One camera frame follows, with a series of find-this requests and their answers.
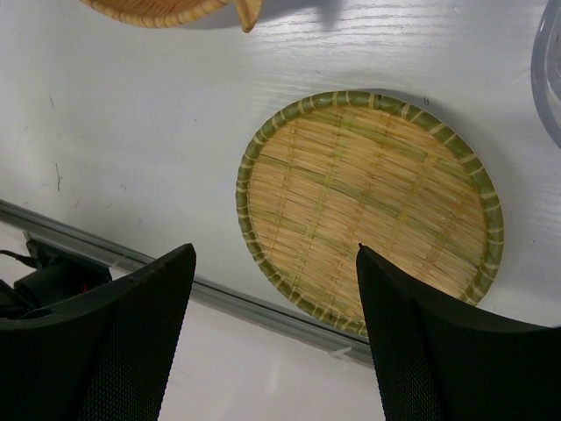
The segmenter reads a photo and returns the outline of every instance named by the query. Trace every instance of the bamboo tray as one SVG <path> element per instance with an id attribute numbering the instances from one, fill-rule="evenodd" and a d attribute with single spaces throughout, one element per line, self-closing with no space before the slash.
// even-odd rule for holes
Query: bamboo tray
<path id="1" fill-rule="evenodd" d="M 471 304 L 501 262 L 501 204 L 483 164 L 441 121 L 388 96 L 328 92 L 277 112 L 245 150 L 236 202 L 268 280 L 363 336 L 359 242 Z"/>
<path id="2" fill-rule="evenodd" d="M 168 28 L 200 19 L 234 3 L 242 30 L 255 26 L 263 0 L 81 0 L 92 9 L 129 25 Z"/>

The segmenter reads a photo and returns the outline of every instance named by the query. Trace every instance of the white floor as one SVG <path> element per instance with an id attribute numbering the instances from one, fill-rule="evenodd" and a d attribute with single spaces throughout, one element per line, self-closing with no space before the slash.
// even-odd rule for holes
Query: white floor
<path id="1" fill-rule="evenodd" d="M 0 224 L 0 249 L 25 252 L 21 232 Z M 0 278 L 29 270 L 0 256 Z M 191 302 L 160 421 L 383 420 L 370 367 Z"/>

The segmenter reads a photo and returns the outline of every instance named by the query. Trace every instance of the metal rail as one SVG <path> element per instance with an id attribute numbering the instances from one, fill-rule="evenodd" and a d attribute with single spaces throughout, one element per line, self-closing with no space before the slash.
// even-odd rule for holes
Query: metal rail
<path id="1" fill-rule="evenodd" d="M 28 238 L 125 272 L 133 272 L 154 260 L 151 256 L 137 253 L 2 200 L 0 221 L 25 231 Z M 336 357 L 344 353 L 354 360 L 373 364 L 367 339 L 339 331 L 295 311 L 241 294 L 199 276 L 195 276 L 191 297 L 199 303 L 228 312 L 232 316 L 325 349 L 334 353 Z"/>

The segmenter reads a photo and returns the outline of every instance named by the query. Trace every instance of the white tabletop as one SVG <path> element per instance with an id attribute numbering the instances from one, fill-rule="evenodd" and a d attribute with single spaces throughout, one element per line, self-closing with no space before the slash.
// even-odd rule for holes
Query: white tabletop
<path id="1" fill-rule="evenodd" d="M 561 324 L 561 151 L 529 84 L 544 6 L 265 0 L 246 35 L 233 6 L 145 30 L 78 0 L 4 0 L 0 198 L 152 256 L 193 242 L 199 275 L 290 307 L 238 228 L 247 142 L 303 96 L 399 91 L 465 138 L 500 194 L 507 242 L 482 307 Z"/>

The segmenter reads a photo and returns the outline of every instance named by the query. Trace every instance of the dark stain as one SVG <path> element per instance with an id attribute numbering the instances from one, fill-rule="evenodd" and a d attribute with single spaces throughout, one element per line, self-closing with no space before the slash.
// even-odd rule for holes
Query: dark stain
<path id="1" fill-rule="evenodd" d="M 185 371 L 182 371 L 178 368 L 173 368 L 173 371 L 176 372 L 176 373 L 179 373 L 180 375 L 184 375 L 186 377 L 189 377 L 189 378 L 193 377 L 192 375 L 190 375 L 190 374 L 186 373 Z"/>
<path id="2" fill-rule="evenodd" d="M 60 180 L 62 180 L 62 177 L 60 176 L 59 164 L 54 164 L 54 166 L 56 167 L 56 178 L 57 178 L 56 189 L 57 191 L 60 192 Z"/>

